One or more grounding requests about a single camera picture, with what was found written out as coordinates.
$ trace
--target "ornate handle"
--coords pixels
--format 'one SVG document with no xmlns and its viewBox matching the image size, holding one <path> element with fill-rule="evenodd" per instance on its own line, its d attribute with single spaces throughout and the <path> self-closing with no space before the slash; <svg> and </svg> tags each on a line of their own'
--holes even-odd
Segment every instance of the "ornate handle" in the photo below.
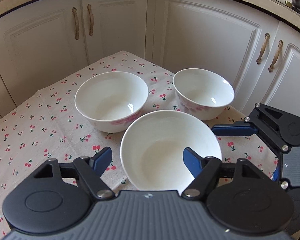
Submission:
<svg viewBox="0 0 300 240">
<path fill-rule="evenodd" d="M 91 4 L 88 4 L 87 8 L 88 8 L 89 16 L 90 16 L 90 30 L 89 30 L 89 35 L 92 36 L 93 35 L 94 18 L 93 18 L 93 14 L 92 14 L 92 11 L 91 11 Z"/>
<path fill-rule="evenodd" d="M 267 43 L 268 43 L 269 39 L 270 39 L 270 34 L 266 33 L 265 40 L 263 41 L 263 44 L 262 44 L 262 47 L 261 47 L 261 50 L 260 50 L 260 54 L 259 54 L 259 57 L 257 59 L 257 64 L 258 65 L 260 65 L 262 55 L 264 54 L 264 52 L 266 50 L 266 46 L 267 46 Z"/>
<path fill-rule="evenodd" d="M 279 57 L 279 55 L 280 55 L 282 46 L 283 46 L 283 41 L 282 41 L 282 40 L 279 40 L 279 44 L 278 44 L 277 51 L 276 51 L 276 53 L 274 54 L 274 58 L 273 58 L 273 60 L 272 60 L 272 63 L 271 63 L 271 65 L 270 65 L 270 67 L 268 68 L 269 73 L 271 73 L 271 72 L 273 71 L 274 64 L 275 64 L 275 63 L 277 62 L 277 60 L 278 60 L 278 57 Z"/>
<path fill-rule="evenodd" d="M 74 23 L 75 23 L 75 39 L 78 40 L 79 39 L 79 20 L 77 17 L 77 8 L 76 7 L 72 8 L 72 13 L 74 16 Z"/>
</svg>

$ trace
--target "gray ribbed surface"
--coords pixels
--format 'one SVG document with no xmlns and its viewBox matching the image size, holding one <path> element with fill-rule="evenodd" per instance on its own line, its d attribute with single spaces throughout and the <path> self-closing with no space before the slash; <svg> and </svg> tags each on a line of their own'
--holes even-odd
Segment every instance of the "gray ribbed surface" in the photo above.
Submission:
<svg viewBox="0 0 300 240">
<path fill-rule="evenodd" d="M 300 147 L 293 147 L 282 157 L 282 177 L 290 180 L 294 187 L 300 187 Z"/>
<path fill-rule="evenodd" d="M 247 237 L 225 232 L 202 204 L 186 201 L 176 191 L 122 191 L 115 200 L 98 202 L 89 216 L 67 232 L 54 236 L 10 233 L 5 240 L 288 240 L 280 232 Z"/>
</svg>

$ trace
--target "bowl rim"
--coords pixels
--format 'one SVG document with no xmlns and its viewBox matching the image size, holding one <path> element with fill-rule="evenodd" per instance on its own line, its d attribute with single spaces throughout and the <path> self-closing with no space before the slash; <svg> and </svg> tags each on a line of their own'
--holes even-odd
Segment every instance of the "bowl rim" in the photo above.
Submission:
<svg viewBox="0 0 300 240">
<path fill-rule="evenodd" d="M 202 68 L 186 68 L 186 69 L 179 70 L 177 73 L 175 73 L 175 75 L 174 75 L 173 78 L 172 78 L 172 83 L 173 83 L 173 87 L 174 87 L 174 89 L 177 91 L 177 93 L 180 94 L 183 98 L 189 100 L 191 103 L 197 104 L 197 105 L 199 105 L 199 106 L 206 106 L 206 105 L 199 104 L 198 102 L 195 102 L 195 101 L 193 101 L 193 100 L 187 98 L 186 96 L 184 96 L 184 95 L 177 89 L 177 87 L 176 87 L 176 85 L 175 85 L 174 78 L 175 78 L 175 76 L 176 76 L 178 73 L 180 73 L 180 72 L 182 72 L 182 71 L 186 71 L 186 70 L 192 70 L 192 69 L 199 70 L 199 71 L 203 71 L 203 72 L 210 72 L 210 73 L 212 73 L 212 74 L 214 74 L 214 75 L 217 75 L 217 76 L 223 78 L 223 79 L 224 79 L 225 81 L 227 81 L 227 82 L 228 82 L 228 80 L 226 80 L 224 77 L 218 75 L 217 73 L 214 73 L 214 72 L 212 72 L 212 71 L 210 71 L 210 70 L 206 70 L 206 69 L 202 69 Z M 227 104 L 224 104 L 224 105 L 221 105 L 221 106 L 212 106 L 212 105 L 208 105 L 207 107 L 225 107 L 225 106 L 229 105 L 229 104 L 234 100 L 234 89 L 233 89 L 232 85 L 231 85 L 229 82 L 228 82 L 228 84 L 230 85 L 230 87 L 232 88 L 232 91 L 233 91 L 233 97 L 232 97 L 232 99 L 231 99 Z"/>
<path fill-rule="evenodd" d="M 126 115 L 124 117 L 121 117 L 121 118 L 117 118 L 117 119 L 111 119 L 111 120 L 99 120 L 99 119 L 94 119 L 94 118 L 91 118 L 91 117 L 88 117 L 86 116 L 85 114 L 83 114 L 77 107 L 77 102 L 76 102 L 76 98 L 77 98 L 77 94 L 78 94 L 78 91 L 80 90 L 80 88 L 85 84 L 87 83 L 90 79 L 93 79 L 93 78 L 96 78 L 96 77 L 99 77 L 99 76 L 102 76 L 103 74 L 109 74 L 109 73 L 125 73 L 125 74 L 129 74 L 129 75 L 133 75 L 137 78 L 139 78 L 140 80 L 142 80 L 142 82 L 146 85 L 146 87 L 148 88 L 147 89 L 147 95 L 146 95 L 146 99 L 144 100 L 144 102 L 141 104 L 141 106 L 136 109 L 135 111 L 133 111 L 131 114 L 129 115 Z M 119 121 L 119 120 L 122 120 L 122 119 L 125 119 L 125 118 L 128 118 L 134 114 L 136 114 L 137 112 L 139 112 L 141 110 L 141 108 L 145 105 L 146 101 L 148 100 L 148 97 L 149 97 L 149 87 L 148 85 L 146 84 L 146 82 L 140 78 L 139 76 L 133 74 L 133 73 L 130 73 L 130 72 L 125 72 L 125 71 L 108 71 L 108 72 L 104 72 L 104 73 L 101 73 L 101 74 L 97 74 L 96 76 L 93 76 L 91 78 L 89 78 L 88 80 L 86 80 L 79 88 L 78 90 L 76 91 L 75 93 L 75 96 L 74 96 L 74 105 L 75 105 L 75 108 L 77 109 L 77 111 L 79 112 L 79 114 L 81 114 L 82 116 L 84 116 L 85 118 L 89 119 L 89 120 L 92 120 L 92 121 L 96 121 L 96 122 L 102 122 L 102 123 L 108 123 L 108 122 L 116 122 L 116 121 Z"/>
<path fill-rule="evenodd" d="M 153 114 L 159 114 L 159 113 L 162 113 L 162 112 L 170 112 L 170 113 L 176 113 L 176 114 L 181 114 L 181 115 L 184 115 L 184 116 L 188 116 L 190 118 L 193 118 L 195 119 L 196 121 L 199 121 L 200 123 L 202 123 L 203 125 L 207 126 L 203 121 L 201 121 L 200 119 L 194 117 L 193 115 L 191 114 L 187 114 L 185 112 L 181 112 L 181 111 L 176 111 L 176 110 L 170 110 L 170 109 L 164 109 L 164 110 L 156 110 L 156 111 L 153 111 L 153 112 L 150 112 L 150 113 L 147 113 L 147 114 L 144 114 L 143 116 L 139 117 L 138 119 L 136 119 L 135 121 L 132 122 L 131 125 L 129 125 L 129 127 L 127 128 L 127 130 L 124 132 L 124 135 L 121 139 L 121 143 L 120 143 L 120 161 L 121 161 L 121 165 L 122 165 L 122 168 L 123 168 L 123 171 L 124 173 L 127 175 L 127 178 L 128 180 L 131 182 L 131 184 L 136 187 L 138 190 L 144 190 L 144 189 L 140 189 L 137 187 L 137 185 L 131 180 L 131 177 L 129 176 L 129 174 L 127 173 L 126 171 L 126 168 L 123 164 L 123 161 L 122 161 L 122 145 L 123 145 L 123 142 L 125 140 L 125 137 L 127 136 L 127 133 L 129 132 L 129 130 L 131 129 L 131 127 L 133 127 L 133 125 L 137 122 L 137 121 L 140 121 L 141 119 L 144 119 L 146 117 L 148 117 L 149 115 L 153 115 Z M 219 148 L 219 151 L 220 151 L 220 156 L 221 156 L 221 160 L 222 160 L 222 151 L 221 151 L 221 147 L 220 147 L 220 144 L 217 140 L 217 138 L 215 137 L 216 141 L 217 141 L 217 145 L 218 145 L 218 148 Z"/>
</svg>

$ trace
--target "tablecloth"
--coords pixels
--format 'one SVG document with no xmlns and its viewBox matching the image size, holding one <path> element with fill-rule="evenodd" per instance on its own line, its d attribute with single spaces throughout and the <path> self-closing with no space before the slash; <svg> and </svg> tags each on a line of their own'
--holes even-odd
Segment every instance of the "tablecloth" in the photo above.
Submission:
<svg viewBox="0 0 300 240">
<path fill-rule="evenodd" d="M 80 85 L 109 71 L 130 72 L 146 82 L 149 97 L 143 113 L 180 110 L 172 85 L 173 73 L 125 51 L 105 57 L 39 90 L 0 120 L 0 238 L 10 231 L 1 209 L 4 198 L 47 158 L 57 158 L 60 163 L 72 162 L 82 155 L 93 156 L 109 146 L 113 159 L 101 178 L 116 193 L 121 189 L 135 189 L 120 161 L 119 148 L 124 132 L 111 134 L 96 130 L 74 106 L 74 95 Z M 231 106 L 226 106 L 220 116 L 206 124 L 212 127 L 214 124 L 233 123 L 243 117 Z M 247 158 L 272 177 L 278 160 L 257 136 L 217 136 L 217 139 L 223 162 Z M 65 181 L 75 184 L 74 179 Z"/>
</svg>

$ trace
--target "bowl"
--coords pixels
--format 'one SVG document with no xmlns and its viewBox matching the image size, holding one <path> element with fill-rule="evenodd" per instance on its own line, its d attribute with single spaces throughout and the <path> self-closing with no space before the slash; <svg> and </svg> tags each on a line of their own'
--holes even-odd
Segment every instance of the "bowl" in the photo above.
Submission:
<svg viewBox="0 0 300 240">
<path fill-rule="evenodd" d="M 78 112 L 102 132 L 121 132 L 141 115 L 148 86 L 128 72 L 106 72 L 88 79 L 74 97 Z"/>
<path fill-rule="evenodd" d="M 205 69 L 180 70 L 172 82 L 180 110 L 203 121 L 216 118 L 234 99 L 229 82 Z"/>
<path fill-rule="evenodd" d="M 129 181 L 138 190 L 183 190 L 194 177 L 183 163 L 190 147 L 200 156 L 221 159 L 213 132 L 192 115 L 159 110 L 135 120 L 125 131 L 120 159 Z"/>
</svg>

